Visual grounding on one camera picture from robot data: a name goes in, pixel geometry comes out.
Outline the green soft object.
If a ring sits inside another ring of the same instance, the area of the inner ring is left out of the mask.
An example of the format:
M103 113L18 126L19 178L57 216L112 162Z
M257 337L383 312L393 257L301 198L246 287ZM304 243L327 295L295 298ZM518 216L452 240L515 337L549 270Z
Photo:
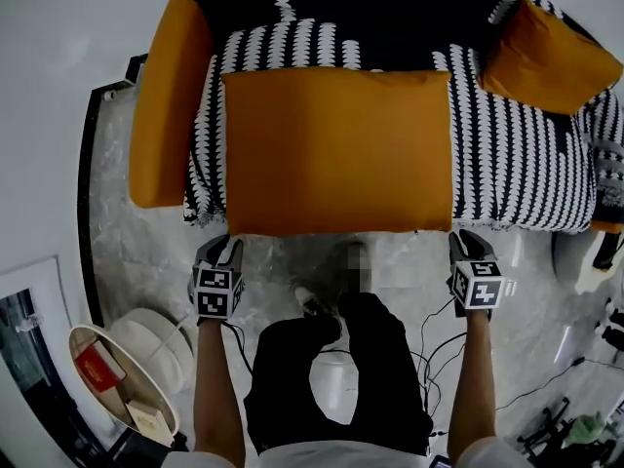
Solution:
M594 415L581 414L572 421L565 444L568 447L593 444L600 438L605 426L605 420L599 411Z

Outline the white round basket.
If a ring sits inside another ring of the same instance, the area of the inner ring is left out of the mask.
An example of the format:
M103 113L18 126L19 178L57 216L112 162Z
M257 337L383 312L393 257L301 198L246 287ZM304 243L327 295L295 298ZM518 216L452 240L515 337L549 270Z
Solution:
M119 385L101 393L74 364L77 356L96 340L104 344L127 374ZM179 325L154 310L136 308L117 319L108 329L94 325L73 327L68 347L77 374L113 418L142 435L126 408L129 400L141 401L158 409L169 429L164 439L152 440L142 436L166 448L174 445L179 431L174 397L190 378L194 365L191 346Z

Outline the person's right forearm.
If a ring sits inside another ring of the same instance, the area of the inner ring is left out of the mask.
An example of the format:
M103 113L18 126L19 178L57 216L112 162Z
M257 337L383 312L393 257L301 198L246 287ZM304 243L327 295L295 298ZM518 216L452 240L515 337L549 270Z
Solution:
M449 429L448 457L458 467L461 454L495 433L495 391L488 312L468 311L464 355Z

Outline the orange cushion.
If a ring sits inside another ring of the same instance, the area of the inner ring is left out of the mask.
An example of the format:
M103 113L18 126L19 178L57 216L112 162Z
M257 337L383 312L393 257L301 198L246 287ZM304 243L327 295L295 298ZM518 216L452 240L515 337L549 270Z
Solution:
M624 64L595 41L523 0L488 56L479 83L488 93L573 115L623 72Z
M226 73L226 219L233 234L447 231L445 71Z

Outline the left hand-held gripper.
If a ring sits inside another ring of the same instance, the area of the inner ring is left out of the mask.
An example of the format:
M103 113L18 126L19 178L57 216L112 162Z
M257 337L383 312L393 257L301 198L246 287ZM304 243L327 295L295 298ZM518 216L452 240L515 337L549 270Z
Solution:
M227 320L241 300L244 242L237 239L227 262L217 264L228 244L229 235L223 234L212 238L196 252L189 296L200 320Z

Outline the black backpack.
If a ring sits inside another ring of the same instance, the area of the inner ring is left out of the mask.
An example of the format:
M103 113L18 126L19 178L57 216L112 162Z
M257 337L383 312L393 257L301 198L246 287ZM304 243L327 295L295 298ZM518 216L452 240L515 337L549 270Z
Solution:
M605 233L600 248L594 258L593 267L602 271L609 270L616 254L624 247L624 232Z

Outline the light wooden box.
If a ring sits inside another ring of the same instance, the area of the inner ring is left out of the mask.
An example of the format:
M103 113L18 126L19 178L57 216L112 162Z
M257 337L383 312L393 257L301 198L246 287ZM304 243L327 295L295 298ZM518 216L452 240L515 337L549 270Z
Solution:
M152 440L164 439L169 434L163 414L156 408L138 400L129 400L126 408L133 419L136 429Z

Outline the black floor stand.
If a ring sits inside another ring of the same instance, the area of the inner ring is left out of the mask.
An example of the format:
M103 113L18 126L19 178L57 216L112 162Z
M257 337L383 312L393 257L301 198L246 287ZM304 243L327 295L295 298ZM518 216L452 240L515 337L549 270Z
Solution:
M563 396L558 403L544 408L537 420L535 431L517 438L521 453L525 454L529 460L536 459L535 448L547 445L551 438L559 435L570 424L566 420L569 405L570 399Z

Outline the white framed glass door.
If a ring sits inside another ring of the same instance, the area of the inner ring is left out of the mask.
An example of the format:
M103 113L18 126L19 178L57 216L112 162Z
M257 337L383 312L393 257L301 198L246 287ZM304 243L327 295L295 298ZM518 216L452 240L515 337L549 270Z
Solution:
M0 271L0 362L22 393L43 383L74 404L69 330L56 257Z

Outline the person's white shoe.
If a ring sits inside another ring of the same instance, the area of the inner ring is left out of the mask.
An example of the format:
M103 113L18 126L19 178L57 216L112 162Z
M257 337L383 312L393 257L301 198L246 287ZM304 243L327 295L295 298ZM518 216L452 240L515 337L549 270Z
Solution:
M295 286L293 296L304 317L316 317L325 313L325 308L319 303L316 295L307 288L301 285Z

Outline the person's black trousers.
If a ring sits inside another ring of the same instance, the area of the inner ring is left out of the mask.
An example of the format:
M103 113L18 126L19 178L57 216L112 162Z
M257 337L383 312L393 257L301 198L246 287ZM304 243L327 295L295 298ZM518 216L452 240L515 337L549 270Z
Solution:
M257 452L315 441L355 441L423 455L433 421L403 323L373 293L345 293L339 315L309 316L265 328L244 400L248 432ZM328 417L314 398L310 372L323 347L349 332L357 367L358 398L349 424Z

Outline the red box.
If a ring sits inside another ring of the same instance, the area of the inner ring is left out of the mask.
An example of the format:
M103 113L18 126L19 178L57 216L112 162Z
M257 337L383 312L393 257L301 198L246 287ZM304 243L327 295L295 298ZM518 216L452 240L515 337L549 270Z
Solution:
M88 345L74 360L74 364L99 393L116 387L127 376L100 340Z

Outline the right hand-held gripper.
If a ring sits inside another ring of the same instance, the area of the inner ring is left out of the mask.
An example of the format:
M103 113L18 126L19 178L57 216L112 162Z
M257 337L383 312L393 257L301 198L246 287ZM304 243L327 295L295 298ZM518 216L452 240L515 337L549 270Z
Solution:
M463 246L468 259L464 259ZM455 316L465 318L468 311L498 307L506 278L494 258L492 245L479 234L462 229L459 236L455 232L448 234L448 248L448 288Z

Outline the person's white shirt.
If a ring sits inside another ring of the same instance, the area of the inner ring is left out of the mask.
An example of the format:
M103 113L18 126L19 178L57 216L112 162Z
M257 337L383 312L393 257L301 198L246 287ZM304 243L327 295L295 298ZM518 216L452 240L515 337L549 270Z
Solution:
M258 456L258 468L428 468L430 459L381 446L352 441L322 441L271 448ZM161 468L235 468L209 452L174 451ZM472 444L454 468L534 468L497 437Z

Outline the person's left forearm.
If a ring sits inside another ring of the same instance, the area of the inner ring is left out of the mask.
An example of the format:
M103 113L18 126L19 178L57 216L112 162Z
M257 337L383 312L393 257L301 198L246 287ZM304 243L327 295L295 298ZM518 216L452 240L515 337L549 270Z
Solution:
M195 449L244 468L242 420L223 345L221 321L208 319L198 329L193 423Z

